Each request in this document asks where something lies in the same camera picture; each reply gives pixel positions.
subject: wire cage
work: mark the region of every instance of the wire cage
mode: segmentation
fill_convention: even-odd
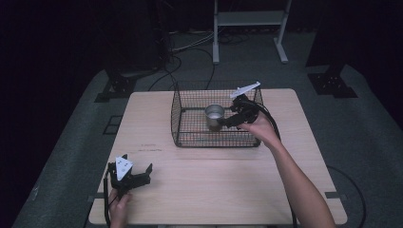
[[[204,110],[211,104],[224,108],[224,118],[235,115],[230,106],[230,94],[238,87],[256,81],[184,82],[175,84],[171,109],[171,132],[178,147],[257,147],[260,140],[248,131],[223,126],[211,130],[206,123]],[[249,100],[263,104],[260,87],[245,93]]]

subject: wooden table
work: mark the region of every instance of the wooden table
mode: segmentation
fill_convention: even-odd
[[[282,142],[318,188],[335,192],[297,94],[262,89]],[[108,162],[123,154],[133,174],[153,163],[151,183],[131,190],[130,224],[268,225],[291,224],[290,206],[273,156],[255,148],[179,148],[170,130],[172,91],[131,95]],[[102,193],[101,182],[98,192]],[[347,221],[340,199],[326,199],[337,224]],[[88,217],[105,224],[104,201],[96,199]]]

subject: human arm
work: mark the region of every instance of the human arm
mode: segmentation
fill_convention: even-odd
[[[131,194],[127,193],[121,199],[117,198],[118,190],[112,189],[109,194],[110,228],[124,228],[127,226],[127,203],[131,201]]]
[[[324,198],[298,167],[263,113],[238,126],[260,139],[272,152],[291,207],[304,227],[336,227]]]

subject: gray carpet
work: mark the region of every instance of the gray carpet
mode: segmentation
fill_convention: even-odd
[[[403,218],[403,134],[369,89],[365,78],[349,66],[341,77],[358,98],[335,99],[318,96],[307,73],[324,72],[326,67],[306,68],[314,33],[286,33],[283,40],[289,63],[283,65],[273,36],[250,35],[249,40],[221,45],[221,62],[213,81],[259,80],[263,88],[292,88],[296,91],[314,132],[325,162],[347,174],[362,192],[366,203],[364,227],[401,227]],[[200,39],[195,35],[174,35],[175,47]],[[211,44],[199,46],[211,53]],[[203,51],[176,54],[181,67],[177,80],[208,80],[213,70]],[[167,69],[179,64],[173,59]],[[140,79],[135,91],[147,91],[165,74],[160,71]],[[96,227],[87,222],[91,203],[103,177],[115,135],[105,135],[111,116],[123,115],[127,99],[94,103],[107,81],[104,71],[95,75],[56,144],[41,177],[36,197],[21,210],[14,227]],[[165,77],[152,90],[168,90]],[[363,218],[362,200],[353,184],[330,169],[337,192],[343,196],[348,222],[340,227],[357,227]]]

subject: white shelf leg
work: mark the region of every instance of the white shelf leg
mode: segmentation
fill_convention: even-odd
[[[219,50],[219,9],[218,0],[214,1],[214,41],[213,41],[213,64],[220,62],[220,50]]]
[[[284,51],[284,48],[282,47],[281,42],[282,42],[282,37],[284,36],[285,26],[287,25],[288,14],[290,13],[290,8],[291,8],[291,2],[292,2],[292,0],[288,0],[288,2],[287,2],[287,6],[285,7],[285,11],[284,11],[284,14],[281,19],[281,25],[279,27],[279,35],[278,35],[278,37],[274,38],[279,59],[281,60],[281,62],[283,64],[288,64],[288,58],[287,58],[287,55],[285,54],[285,51]]]

